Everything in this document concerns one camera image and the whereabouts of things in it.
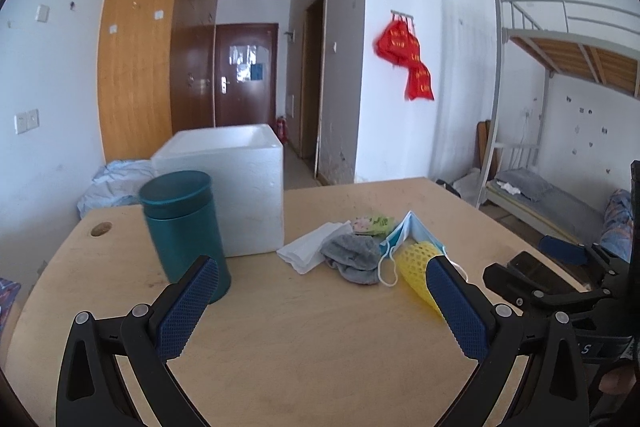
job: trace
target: white tissue on bed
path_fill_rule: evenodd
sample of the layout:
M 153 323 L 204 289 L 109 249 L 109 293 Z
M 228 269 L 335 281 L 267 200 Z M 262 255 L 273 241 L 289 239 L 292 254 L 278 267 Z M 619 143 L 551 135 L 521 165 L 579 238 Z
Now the white tissue on bed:
M 518 194 L 522 194 L 519 188 L 514 187 L 510 183 L 497 182 L 497 184 L 498 184 L 498 187 L 502 188 L 503 190 L 506 190 L 508 193 L 510 193 L 511 196 L 517 196 Z
M 292 243 L 276 250 L 278 256 L 300 275 L 313 270 L 324 262 L 324 256 L 320 253 L 322 244 L 337 235 L 353 233 L 351 222 L 324 223 L 322 227 L 297 238 Z

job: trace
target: white wall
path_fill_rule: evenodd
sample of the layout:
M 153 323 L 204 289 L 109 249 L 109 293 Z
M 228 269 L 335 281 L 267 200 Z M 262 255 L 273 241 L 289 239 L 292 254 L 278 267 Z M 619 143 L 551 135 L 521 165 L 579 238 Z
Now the white wall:
M 76 202 L 103 163 L 102 1 L 7 0 L 0 10 L 0 277 L 27 291 L 78 222 Z M 38 4 L 50 6 L 47 23 L 34 19 Z M 14 114 L 34 108 L 40 127 L 17 136 Z
M 289 28 L 296 31 L 296 42 L 289 47 L 287 93 L 294 94 L 295 115 L 300 114 L 304 13 L 312 1 L 291 0 Z M 365 0 L 327 0 L 327 3 L 319 172 L 335 184 L 353 183 Z M 332 49 L 334 42 L 337 47 L 335 53 Z
M 436 102 L 406 101 L 407 70 L 373 51 L 391 9 L 415 18 Z M 491 114 L 494 68 L 493 0 L 367 0 L 356 181 L 464 175 Z
M 287 94 L 287 54 L 291 0 L 218 0 L 216 24 L 277 23 L 278 63 L 276 78 L 276 115 L 284 115 Z
M 638 0 L 587 1 L 640 13 Z M 524 8 L 544 27 L 564 29 L 561 7 L 527 4 Z M 604 18 L 640 29 L 638 20 L 627 16 L 611 16 L 598 9 L 570 8 L 572 13 Z M 620 30 L 583 23 L 570 24 L 574 32 L 611 39 L 640 49 L 639 38 Z M 535 140 L 544 70 L 529 55 L 510 43 L 507 46 L 504 78 L 498 139 L 519 141 L 525 136 L 525 140 Z M 527 110 L 531 115 L 529 119 L 526 118 Z M 630 187 L 630 163 L 640 158 L 639 120 L 640 101 L 587 82 L 556 76 L 551 81 L 540 153 L 540 174 L 594 208 L 603 210 L 615 188 Z M 608 131 L 606 135 L 602 133 L 603 127 Z

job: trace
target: foam box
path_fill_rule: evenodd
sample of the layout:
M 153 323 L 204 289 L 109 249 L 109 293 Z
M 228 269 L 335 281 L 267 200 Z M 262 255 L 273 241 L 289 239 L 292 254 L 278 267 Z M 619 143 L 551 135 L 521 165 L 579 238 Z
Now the foam box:
M 268 125 L 181 131 L 151 158 L 156 176 L 196 170 L 211 176 L 226 257 L 284 245 L 282 144 Z

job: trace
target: wooden table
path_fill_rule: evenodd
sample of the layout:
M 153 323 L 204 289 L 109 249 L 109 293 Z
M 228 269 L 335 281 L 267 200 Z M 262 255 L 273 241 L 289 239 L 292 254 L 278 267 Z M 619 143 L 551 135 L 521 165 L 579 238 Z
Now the wooden table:
M 494 302 L 482 284 L 488 264 L 528 250 L 562 273 L 423 178 L 290 190 L 284 202 L 287 243 L 327 221 L 379 213 L 401 219 L 413 210 Z M 111 231 L 92 237 L 103 221 Z M 476 365 L 404 282 L 360 287 L 324 265 L 300 276 L 273 253 L 228 263 L 229 293 L 207 308 L 182 356 L 169 363 L 212 426 L 429 427 Z M 166 284 L 139 206 L 94 210 L 78 224 L 33 289 L 8 354 L 7 377 L 39 425 L 54 425 L 74 316 L 124 315 L 153 302 Z M 121 366 L 142 419 L 158 425 L 129 364 Z M 488 425 L 500 422 L 514 382 Z

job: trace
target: blue surgical mask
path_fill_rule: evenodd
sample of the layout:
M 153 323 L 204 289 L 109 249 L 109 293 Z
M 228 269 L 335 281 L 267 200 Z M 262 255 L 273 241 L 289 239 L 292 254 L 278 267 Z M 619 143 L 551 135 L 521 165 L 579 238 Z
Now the blue surgical mask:
M 457 263 L 454 263 L 447 254 L 447 250 L 444 245 L 438 241 L 434 235 L 427 230 L 427 227 L 423 225 L 423 223 L 418 219 L 413 211 L 410 211 L 402 222 L 396 227 L 396 229 L 391 232 L 388 237 L 380 243 L 380 253 L 382 257 L 380 258 L 380 262 L 378 263 L 378 279 L 383 285 L 392 287 L 398 284 L 398 270 L 396 269 L 396 260 L 394 259 L 394 254 L 398 250 L 398 248 L 406 241 L 409 237 L 411 237 L 416 243 L 423 243 L 424 241 L 429 241 L 433 243 L 433 245 L 449 259 L 449 262 L 455 266 L 458 271 L 461 273 L 462 277 L 468 282 L 469 278 L 466 275 L 466 272 Z M 380 273 L 380 267 L 382 266 L 382 262 L 387 257 L 394 265 L 394 276 L 395 280 L 393 283 L 388 283 L 382 279 L 382 274 Z

